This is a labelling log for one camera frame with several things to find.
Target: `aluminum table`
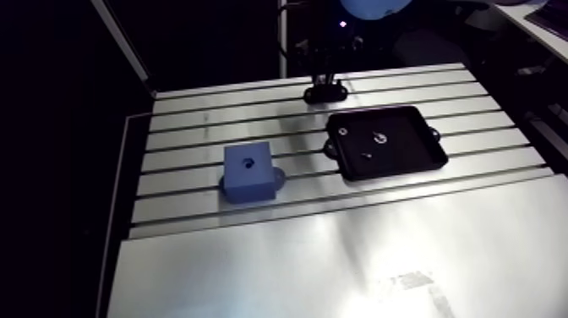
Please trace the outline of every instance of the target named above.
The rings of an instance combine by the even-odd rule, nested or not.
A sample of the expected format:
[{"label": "aluminum table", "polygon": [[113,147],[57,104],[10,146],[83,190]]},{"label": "aluminum table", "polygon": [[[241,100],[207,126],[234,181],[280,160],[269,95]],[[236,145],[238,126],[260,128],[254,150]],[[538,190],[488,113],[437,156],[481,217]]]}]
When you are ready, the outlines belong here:
[{"label": "aluminum table", "polygon": [[[109,317],[534,317],[568,313],[568,182],[464,69],[341,74],[167,92],[154,106]],[[347,183],[321,152],[330,113],[414,105],[440,170]],[[267,140],[276,200],[220,196],[226,145]]]}]

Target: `blue cube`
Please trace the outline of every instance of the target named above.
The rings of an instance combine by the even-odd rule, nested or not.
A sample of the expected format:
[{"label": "blue cube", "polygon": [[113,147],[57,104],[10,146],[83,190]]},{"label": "blue cube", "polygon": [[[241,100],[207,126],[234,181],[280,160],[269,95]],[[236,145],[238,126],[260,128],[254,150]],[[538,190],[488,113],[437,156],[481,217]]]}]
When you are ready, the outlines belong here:
[{"label": "blue cube", "polygon": [[276,198],[270,144],[257,142],[225,147],[223,190],[230,203]]}]

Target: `black tray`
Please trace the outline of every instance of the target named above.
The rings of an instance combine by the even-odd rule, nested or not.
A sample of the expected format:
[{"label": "black tray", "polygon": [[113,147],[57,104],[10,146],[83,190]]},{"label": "black tray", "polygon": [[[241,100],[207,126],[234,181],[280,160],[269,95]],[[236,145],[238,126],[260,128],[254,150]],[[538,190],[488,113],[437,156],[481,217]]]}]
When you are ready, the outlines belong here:
[{"label": "black tray", "polygon": [[330,115],[324,151],[343,178],[365,180],[443,167],[448,156],[416,107],[382,107]]}]

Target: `blue block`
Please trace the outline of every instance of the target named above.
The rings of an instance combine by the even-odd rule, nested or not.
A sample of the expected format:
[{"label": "blue block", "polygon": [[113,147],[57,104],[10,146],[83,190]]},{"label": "blue block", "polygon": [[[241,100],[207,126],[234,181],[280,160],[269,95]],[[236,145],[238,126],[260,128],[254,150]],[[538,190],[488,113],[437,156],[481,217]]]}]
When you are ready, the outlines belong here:
[{"label": "blue block", "polygon": [[225,147],[224,168],[223,190],[227,201],[245,203],[276,198],[268,142]]}]

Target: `metal plate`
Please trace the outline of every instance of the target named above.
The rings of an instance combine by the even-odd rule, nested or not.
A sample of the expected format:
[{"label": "metal plate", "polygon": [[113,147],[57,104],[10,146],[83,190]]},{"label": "metal plate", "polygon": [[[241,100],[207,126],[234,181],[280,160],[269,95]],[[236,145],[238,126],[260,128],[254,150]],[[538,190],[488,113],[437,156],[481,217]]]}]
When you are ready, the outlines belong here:
[{"label": "metal plate", "polygon": [[567,192],[556,176],[126,241],[108,316],[562,316]]}]

